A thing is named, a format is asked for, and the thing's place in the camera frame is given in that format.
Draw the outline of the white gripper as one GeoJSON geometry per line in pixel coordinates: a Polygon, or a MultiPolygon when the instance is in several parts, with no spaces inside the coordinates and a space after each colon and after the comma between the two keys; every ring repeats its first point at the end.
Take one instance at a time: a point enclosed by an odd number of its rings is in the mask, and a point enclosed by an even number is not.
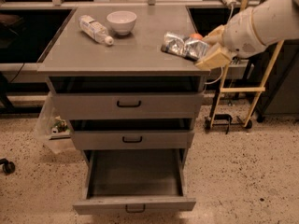
{"type": "Polygon", "coordinates": [[[232,52],[239,58],[248,58],[266,49],[253,27],[253,8],[234,15],[226,25],[220,25],[203,37],[213,45],[194,65],[202,70],[223,67],[232,60],[232,52]]]}

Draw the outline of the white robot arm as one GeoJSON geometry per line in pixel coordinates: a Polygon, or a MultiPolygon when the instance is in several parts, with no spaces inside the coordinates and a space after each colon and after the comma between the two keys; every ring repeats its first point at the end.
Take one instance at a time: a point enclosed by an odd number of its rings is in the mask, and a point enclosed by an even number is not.
{"type": "Polygon", "coordinates": [[[214,69],[264,52],[282,40],[299,38],[299,0],[266,0],[234,15],[203,38],[209,49],[194,65],[214,69]]]}

